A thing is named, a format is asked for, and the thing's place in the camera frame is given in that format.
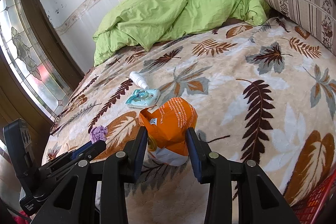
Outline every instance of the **leaf pattern blanket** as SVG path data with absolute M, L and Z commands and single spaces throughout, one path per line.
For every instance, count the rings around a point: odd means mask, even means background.
M 161 90 L 158 106 L 175 96 L 193 105 L 199 138 L 230 160 L 255 160 L 291 205 L 334 167 L 336 57 L 280 17 L 156 43 L 150 52 L 119 50 L 74 92 L 44 162 L 90 139 L 106 140 L 95 159 L 103 160 L 135 138 L 139 110 L 124 104 L 137 88 L 128 78 L 133 70 Z M 203 223 L 208 190 L 190 161 L 174 167 L 145 157 L 138 182 L 125 184 L 129 222 Z M 232 198 L 235 223 L 234 184 Z

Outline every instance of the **blanket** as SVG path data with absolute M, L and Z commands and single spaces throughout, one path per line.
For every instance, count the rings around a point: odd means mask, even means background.
M 336 57 L 280 17 L 159 42 L 149 52 L 120 49 L 91 72 L 55 120 L 43 163 L 93 137 L 106 140 L 95 159 L 103 160 L 135 138 L 139 109 L 125 105 L 137 89 L 131 71 L 161 90 L 157 107 L 175 96 L 193 105 L 198 137 L 229 160 L 255 160 L 291 205 L 334 168 Z M 129 223 L 201 224 L 208 190 L 190 161 L 174 167 L 146 156 L 138 182 L 125 184 Z M 237 223 L 236 198 L 232 209 Z
M 124 0 L 105 15 L 93 35 L 94 65 L 124 46 L 140 44 L 148 52 L 157 41 L 208 31 L 229 17 L 260 25 L 269 9 L 264 0 Z

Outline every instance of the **green comforter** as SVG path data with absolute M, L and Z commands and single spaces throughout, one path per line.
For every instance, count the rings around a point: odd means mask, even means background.
M 140 44 L 149 51 L 155 42 L 205 32 L 229 17 L 261 25 L 269 9 L 264 0 L 124 0 L 105 15 L 93 35 L 94 65 L 124 46 Z

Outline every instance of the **blue wet wipes package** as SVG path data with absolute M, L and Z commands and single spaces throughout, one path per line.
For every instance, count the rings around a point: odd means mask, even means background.
M 152 107 L 158 101 L 160 94 L 160 90 L 135 90 L 125 104 L 137 108 Z

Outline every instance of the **red plastic crate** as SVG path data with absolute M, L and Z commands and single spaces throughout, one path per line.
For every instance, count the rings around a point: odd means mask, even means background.
M 307 198 L 292 206 L 301 224 L 313 224 L 315 222 L 327 198 L 329 198 L 330 190 L 335 186 L 336 170 L 318 185 Z

